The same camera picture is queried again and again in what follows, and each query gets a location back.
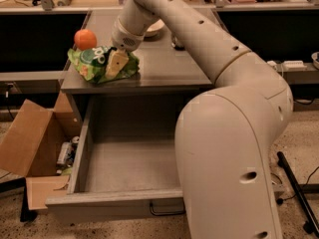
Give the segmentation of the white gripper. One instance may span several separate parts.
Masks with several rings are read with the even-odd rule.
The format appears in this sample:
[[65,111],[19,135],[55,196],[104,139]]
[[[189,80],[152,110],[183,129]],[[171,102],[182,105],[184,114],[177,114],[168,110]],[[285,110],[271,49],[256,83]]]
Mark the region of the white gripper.
[[136,50],[145,36],[145,25],[143,23],[128,23],[118,18],[112,29],[113,46],[119,50],[112,51],[109,55],[106,66],[105,77],[112,80],[129,61],[129,56],[125,51]]

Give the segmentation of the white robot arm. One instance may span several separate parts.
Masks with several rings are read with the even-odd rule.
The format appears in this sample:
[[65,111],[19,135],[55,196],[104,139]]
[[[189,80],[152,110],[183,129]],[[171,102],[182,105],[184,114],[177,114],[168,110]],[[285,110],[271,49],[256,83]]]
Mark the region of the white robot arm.
[[175,127],[175,155],[192,239],[283,239],[268,154],[286,129],[286,81],[249,48],[182,0],[128,0],[112,31],[134,51],[157,19],[213,84]]

